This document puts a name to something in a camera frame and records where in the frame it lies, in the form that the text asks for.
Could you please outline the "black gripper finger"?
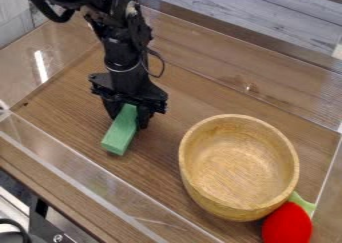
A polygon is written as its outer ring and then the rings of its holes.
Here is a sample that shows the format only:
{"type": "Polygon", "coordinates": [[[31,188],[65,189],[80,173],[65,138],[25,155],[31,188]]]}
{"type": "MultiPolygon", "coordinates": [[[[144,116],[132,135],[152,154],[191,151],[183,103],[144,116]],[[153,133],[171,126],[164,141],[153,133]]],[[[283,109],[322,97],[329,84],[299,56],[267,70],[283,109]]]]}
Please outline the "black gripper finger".
{"type": "Polygon", "coordinates": [[[145,129],[148,127],[149,119],[153,116],[149,108],[145,106],[139,106],[136,108],[136,124],[139,129],[145,129]]]}
{"type": "Polygon", "coordinates": [[[108,98],[103,98],[101,101],[103,101],[103,105],[109,118],[115,119],[123,108],[124,101],[121,99],[108,99],[108,98]]]}

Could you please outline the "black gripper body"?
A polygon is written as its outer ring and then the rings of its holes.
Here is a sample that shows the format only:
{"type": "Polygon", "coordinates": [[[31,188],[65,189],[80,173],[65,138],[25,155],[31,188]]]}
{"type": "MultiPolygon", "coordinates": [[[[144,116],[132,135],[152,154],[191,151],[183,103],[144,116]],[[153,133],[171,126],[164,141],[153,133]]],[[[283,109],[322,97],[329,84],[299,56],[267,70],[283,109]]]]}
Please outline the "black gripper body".
{"type": "Polygon", "coordinates": [[[148,107],[152,113],[166,113],[168,94],[152,83],[141,69],[93,73],[88,76],[88,81],[92,93],[101,99],[121,99],[124,104],[148,107]]]}

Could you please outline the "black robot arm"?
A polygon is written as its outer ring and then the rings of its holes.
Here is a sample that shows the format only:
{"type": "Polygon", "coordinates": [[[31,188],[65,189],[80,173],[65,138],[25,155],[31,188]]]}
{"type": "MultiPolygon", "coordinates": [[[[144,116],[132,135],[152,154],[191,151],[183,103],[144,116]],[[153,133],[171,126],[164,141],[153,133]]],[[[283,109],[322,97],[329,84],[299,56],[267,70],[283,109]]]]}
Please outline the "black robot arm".
{"type": "Polygon", "coordinates": [[[80,12],[104,48],[104,73],[88,76],[92,93],[101,98],[108,115],[123,107],[136,107],[133,122],[140,129],[167,109],[168,94],[151,81],[148,57],[152,29],[145,23],[137,0],[29,0],[44,16],[65,23],[80,12]]]}

